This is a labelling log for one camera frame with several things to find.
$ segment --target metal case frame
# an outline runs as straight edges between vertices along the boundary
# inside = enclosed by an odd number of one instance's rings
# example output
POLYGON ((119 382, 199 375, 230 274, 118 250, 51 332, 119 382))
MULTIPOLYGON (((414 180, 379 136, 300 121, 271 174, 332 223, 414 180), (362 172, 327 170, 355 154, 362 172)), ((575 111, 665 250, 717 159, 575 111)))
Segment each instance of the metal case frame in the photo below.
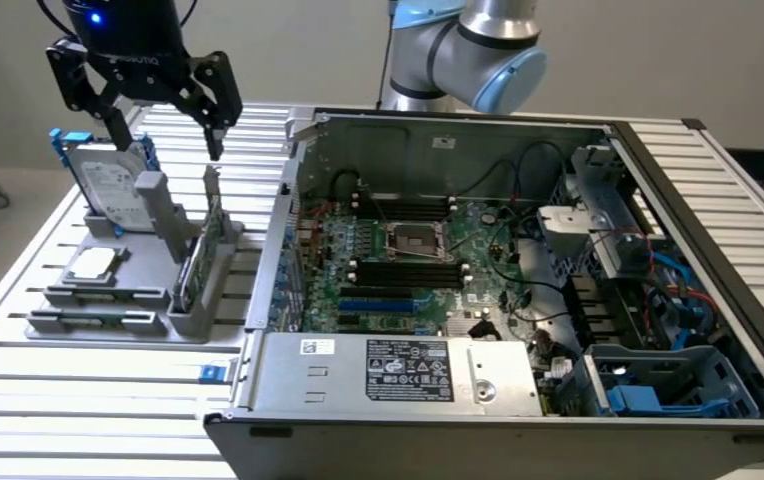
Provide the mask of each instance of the metal case frame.
MULTIPOLYGON (((312 124, 334 116, 603 129, 764 375, 764 307, 626 122, 347 109, 318 109, 307 120, 312 124)), ((495 478, 519 478, 526 469, 530 474, 561 477, 639 478, 663 472, 670 477, 711 478, 764 461, 764 420, 465 418, 407 413, 308 418, 292 412, 274 415, 250 409, 255 376, 264 366, 259 355, 266 309, 290 214, 290 192, 298 187, 298 164, 314 142, 306 136, 308 130, 298 126, 288 125, 296 143, 282 176, 282 191, 287 194, 276 198, 260 257, 234 408, 204 419, 207 434, 228 463, 239 466, 239 473, 247 478, 332 478, 335 473, 338 478, 469 478, 491 472, 495 478), (639 450, 623 454, 634 446, 639 450), (374 455, 372 451, 386 453, 374 455), (706 455, 705 464, 689 464, 686 459, 699 452, 706 455), (565 457, 578 461, 563 462, 565 457), (324 463, 335 458, 340 459, 336 465, 324 463), (350 462, 354 458, 362 463, 350 462), (430 464, 427 475, 425 468, 430 464)))

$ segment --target floor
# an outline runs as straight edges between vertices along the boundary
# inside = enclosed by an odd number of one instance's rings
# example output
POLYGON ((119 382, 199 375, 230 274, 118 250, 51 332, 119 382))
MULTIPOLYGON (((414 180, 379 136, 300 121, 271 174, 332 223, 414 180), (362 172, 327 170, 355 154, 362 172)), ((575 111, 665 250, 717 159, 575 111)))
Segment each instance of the floor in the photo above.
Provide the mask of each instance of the floor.
POLYGON ((0 168, 11 205, 0 210, 0 279, 72 186, 64 170, 0 168))

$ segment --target white wall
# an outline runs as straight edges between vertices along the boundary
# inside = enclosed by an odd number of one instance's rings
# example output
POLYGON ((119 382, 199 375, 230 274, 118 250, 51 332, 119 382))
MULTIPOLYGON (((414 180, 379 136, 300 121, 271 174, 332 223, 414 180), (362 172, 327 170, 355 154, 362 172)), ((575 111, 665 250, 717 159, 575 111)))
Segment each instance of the white wall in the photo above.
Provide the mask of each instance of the white wall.
MULTIPOLYGON (((764 1, 542 0, 538 18, 550 68, 525 110, 697 117, 764 146, 764 1)), ((370 104, 386 21, 382 0, 200 0, 184 35, 228 52, 246 101, 370 104)), ((94 128, 62 105, 58 36, 32 1, 0 0, 0 166, 55 166, 48 128, 94 128)))

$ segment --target black ram slot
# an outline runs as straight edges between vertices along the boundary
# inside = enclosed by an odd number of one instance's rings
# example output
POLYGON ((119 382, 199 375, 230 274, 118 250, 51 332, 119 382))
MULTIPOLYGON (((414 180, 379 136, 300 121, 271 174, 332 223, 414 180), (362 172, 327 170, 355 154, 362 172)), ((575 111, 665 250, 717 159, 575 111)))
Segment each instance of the black ram slot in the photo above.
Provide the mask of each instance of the black ram slot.
POLYGON ((462 282, 458 280, 434 280, 426 278, 359 278, 355 283, 374 287, 462 288, 462 282))
POLYGON ((435 263, 359 263, 356 284, 362 287, 462 288, 459 265, 435 263))
POLYGON ((407 288, 343 287, 340 288, 340 297, 384 298, 397 300, 414 299, 411 290, 407 288))
POLYGON ((379 210, 386 220, 410 220, 434 222, 443 220, 450 214, 450 208, 443 202, 415 203, 401 200, 362 201, 355 210, 355 216, 360 219, 382 219, 379 210))

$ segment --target white sticker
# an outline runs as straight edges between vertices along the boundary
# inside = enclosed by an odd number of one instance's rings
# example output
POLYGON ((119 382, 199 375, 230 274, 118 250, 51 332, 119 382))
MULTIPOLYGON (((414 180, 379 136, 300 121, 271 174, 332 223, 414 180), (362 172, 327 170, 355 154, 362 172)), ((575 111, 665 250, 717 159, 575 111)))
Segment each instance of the white sticker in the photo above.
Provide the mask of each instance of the white sticker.
POLYGON ((134 186, 142 172, 100 162, 83 162, 80 168, 103 215, 126 230, 152 230, 144 199, 134 186))
POLYGON ((433 138, 433 148, 453 150, 457 148, 457 139, 450 137, 435 137, 433 138))
POLYGON ((302 355, 334 355, 334 339, 304 338, 299 347, 302 355))

